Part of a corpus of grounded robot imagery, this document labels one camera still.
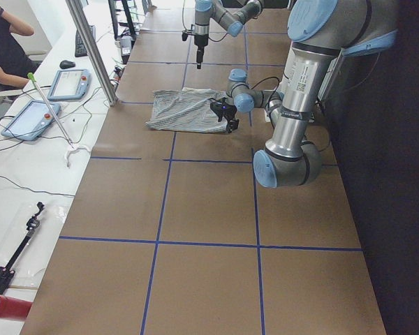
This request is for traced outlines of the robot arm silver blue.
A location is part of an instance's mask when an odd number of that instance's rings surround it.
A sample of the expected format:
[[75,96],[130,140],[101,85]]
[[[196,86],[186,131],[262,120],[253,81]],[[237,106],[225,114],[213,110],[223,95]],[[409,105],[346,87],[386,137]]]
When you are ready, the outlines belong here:
[[238,1],[242,5],[235,13],[229,12],[221,1],[197,0],[195,1],[194,23],[191,25],[190,34],[194,38],[197,47],[196,67],[201,69],[205,48],[210,39],[210,20],[214,20],[226,33],[236,37],[244,25],[255,17],[258,17],[264,7],[264,1],[250,0]]
[[227,130],[237,128],[236,112],[263,108],[274,132],[253,156],[256,181],[267,188],[301,186],[321,171],[321,155],[305,131],[333,59],[390,48],[397,34],[398,1],[297,1],[288,18],[292,64],[280,89],[258,91],[247,74],[231,71],[226,97],[210,108]]

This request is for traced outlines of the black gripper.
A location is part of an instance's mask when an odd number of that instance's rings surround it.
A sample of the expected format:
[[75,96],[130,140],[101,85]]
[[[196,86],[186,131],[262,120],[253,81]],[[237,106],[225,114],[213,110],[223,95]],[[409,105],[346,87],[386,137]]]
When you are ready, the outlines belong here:
[[233,131],[238,129],[239,126],[239,119],[235,119],[235,114],[237,112],[237,108],[234,105],[228,105],[227,110],[225,111],[222,117],[218,117],[218,122],[222,122],[222,119],[227,121],[226,125],[226,132],[232,133]]
[[208,46],[208,35],[196,34],[194,36],[194,44],[198,47],[196,52],[196,68],[201,69],[204,57],[204,47]]

